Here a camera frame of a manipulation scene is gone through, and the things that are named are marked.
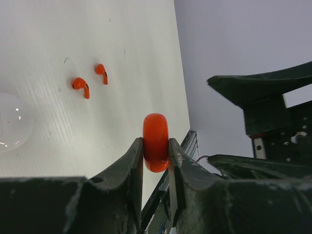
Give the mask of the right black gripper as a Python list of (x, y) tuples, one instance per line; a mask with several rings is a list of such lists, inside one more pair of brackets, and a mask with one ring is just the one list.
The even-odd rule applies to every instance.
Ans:
[(311, 179), (311, 166), (293, 163), (312, 160), (311, 101), (288, 108), (283, 96), (262, 100), (311, 83), (311, 62), (261, 74), (209, 78), (207, 84), (227, 100), (247, 106), (245, 129), (255, 158), (214, 155), (208, 163), (228, 179)]

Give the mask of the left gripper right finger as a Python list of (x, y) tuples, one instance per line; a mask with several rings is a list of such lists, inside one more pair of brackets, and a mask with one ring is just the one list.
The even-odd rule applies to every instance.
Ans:
[(178, 234), (229, 234), (221, 178), (191, 159), (176, 139), (169, 140), (171, 215)]

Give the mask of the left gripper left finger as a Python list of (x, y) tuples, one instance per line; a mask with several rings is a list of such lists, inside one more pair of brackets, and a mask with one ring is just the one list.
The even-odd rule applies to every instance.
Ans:
[(135, 234), (141, 223), (143, 140), (84, 185), (84, 234)]

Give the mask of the red earbud charging case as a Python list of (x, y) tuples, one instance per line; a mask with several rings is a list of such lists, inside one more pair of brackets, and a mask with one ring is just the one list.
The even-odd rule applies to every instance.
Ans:
[(169, 130), (164, 115), (152, 113), (143, 122), (143, 156), (148, 170), (160, 173), (168, 168)]

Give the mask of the red earbud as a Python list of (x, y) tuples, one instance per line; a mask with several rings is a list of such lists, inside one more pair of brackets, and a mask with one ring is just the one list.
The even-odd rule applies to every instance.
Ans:
[(88, 86), (87, 82), (86, 82), (83, 78), (80, 78), (80, 77), (75, 78), (75, 79), (72, 81), (72, 88), (73, 88), (74, 90), (83, 89), (84, 97), (85, 97), (86, 99), (89, 99), (89, 98), (90, 98), (90, 89), (89, 89), (89, 86)]
[(95, 73), (103, 77), (104, 85), (108, 85), (108, 75), (106, 69), (102, 63), (95, 66)]

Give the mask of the white earbud charging case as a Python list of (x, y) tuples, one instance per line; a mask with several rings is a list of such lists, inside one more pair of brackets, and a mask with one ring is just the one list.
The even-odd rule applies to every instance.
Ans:
[(33, 114), (15, 95), (0, 94), (0, 152), (12, 151), (24, 144), (34, 128)]

